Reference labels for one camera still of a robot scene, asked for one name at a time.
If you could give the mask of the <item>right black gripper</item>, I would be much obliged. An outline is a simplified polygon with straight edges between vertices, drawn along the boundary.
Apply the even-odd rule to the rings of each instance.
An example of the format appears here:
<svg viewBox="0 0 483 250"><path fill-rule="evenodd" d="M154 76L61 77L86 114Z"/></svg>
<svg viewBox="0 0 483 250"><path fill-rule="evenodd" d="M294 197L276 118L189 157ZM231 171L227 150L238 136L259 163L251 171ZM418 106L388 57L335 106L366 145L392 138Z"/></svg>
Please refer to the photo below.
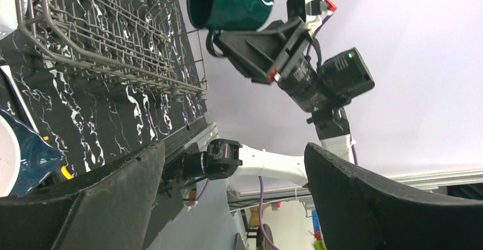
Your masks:
<svg viewBox="0 0 483 250"><path fill-rule="evenodd" d="M270 72L284 48L286 37L312 37L301 17L274 21L261 31L225 31L214 44L244 77L271 84ZM341 108L375 87L374 79L355 48L343 51L314 69L305 56L288 62L275 82L304 112Z"/></svg>

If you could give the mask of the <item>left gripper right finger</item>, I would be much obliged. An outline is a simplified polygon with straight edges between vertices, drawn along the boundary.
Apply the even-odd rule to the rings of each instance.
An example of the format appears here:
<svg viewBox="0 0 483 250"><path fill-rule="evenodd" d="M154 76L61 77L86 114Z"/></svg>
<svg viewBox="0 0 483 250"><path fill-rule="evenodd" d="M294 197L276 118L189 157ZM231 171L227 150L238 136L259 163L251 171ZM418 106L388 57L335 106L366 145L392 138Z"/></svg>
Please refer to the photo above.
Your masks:
<svg viewBox="0 0 483 250"><path fill-rule="evenodd" d="M393 181L309 143L308 185L328 249L481 249L482 201Z"/></svg>

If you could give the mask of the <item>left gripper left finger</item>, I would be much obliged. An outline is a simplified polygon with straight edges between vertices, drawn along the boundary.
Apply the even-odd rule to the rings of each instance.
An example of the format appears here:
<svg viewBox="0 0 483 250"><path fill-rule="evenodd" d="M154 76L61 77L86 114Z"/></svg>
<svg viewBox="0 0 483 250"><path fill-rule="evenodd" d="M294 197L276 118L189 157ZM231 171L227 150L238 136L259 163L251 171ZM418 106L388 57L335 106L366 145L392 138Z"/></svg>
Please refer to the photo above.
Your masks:
<svg viewBox="0 0 483 250"><path fill-rule="evenodd" d="M2 249L141 249L165 163L156 141L74 179L1 199Z"/></svg>

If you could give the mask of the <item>dark green mug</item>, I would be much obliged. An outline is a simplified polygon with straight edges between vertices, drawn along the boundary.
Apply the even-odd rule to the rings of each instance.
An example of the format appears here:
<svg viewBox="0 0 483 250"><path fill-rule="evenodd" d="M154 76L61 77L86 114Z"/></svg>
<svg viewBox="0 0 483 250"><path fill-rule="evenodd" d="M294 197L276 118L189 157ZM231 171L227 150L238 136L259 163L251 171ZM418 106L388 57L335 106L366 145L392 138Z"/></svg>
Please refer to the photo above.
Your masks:
<svg viewBox="0 0 483 250"><path fill-rule="evenodd" d="M223 31L256 31L268 19L275 0L186 0L191 25L208 30L207 51L214 57L224 54L214 48L213 39Z"/></svg>

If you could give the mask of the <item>white bowl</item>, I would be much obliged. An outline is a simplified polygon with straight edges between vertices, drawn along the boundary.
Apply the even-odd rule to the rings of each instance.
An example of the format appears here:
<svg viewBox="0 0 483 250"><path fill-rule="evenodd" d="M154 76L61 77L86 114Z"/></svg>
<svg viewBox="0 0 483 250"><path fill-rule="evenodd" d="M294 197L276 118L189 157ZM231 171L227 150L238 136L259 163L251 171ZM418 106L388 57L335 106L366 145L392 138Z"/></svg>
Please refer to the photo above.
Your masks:
<svg viewBox="0 0 483 250"><path fill-rule="evenodd" d="M8 196L19 175L21 152L17 137L8 124L1 125L1 197Z"/></svg>

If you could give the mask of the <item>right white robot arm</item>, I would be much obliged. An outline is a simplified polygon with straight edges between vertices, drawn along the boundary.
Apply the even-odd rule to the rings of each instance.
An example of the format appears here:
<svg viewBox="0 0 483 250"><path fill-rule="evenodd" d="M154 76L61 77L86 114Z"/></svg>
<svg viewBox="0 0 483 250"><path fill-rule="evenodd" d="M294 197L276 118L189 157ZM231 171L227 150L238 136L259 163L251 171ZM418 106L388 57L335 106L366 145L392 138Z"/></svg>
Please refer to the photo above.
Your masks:
<svg viewBox="0 0 483 250"><path fill-rule="evenodd" d="M344 107L374 88L374 80L356 48L326 60L310 63L310 51L320 53L316 36L330 16L313 20L300 16L272 22L261 31L223 31L210 43L254 83L276 84L304 112L314 125L325 149L344 159L352 156L351 133ZM161 187L188 187L203 181L254 175L284 179L307 186L304 158L270 153L235 140L215 139L206 151L189 153L179 149L166 165Z"/></svg>

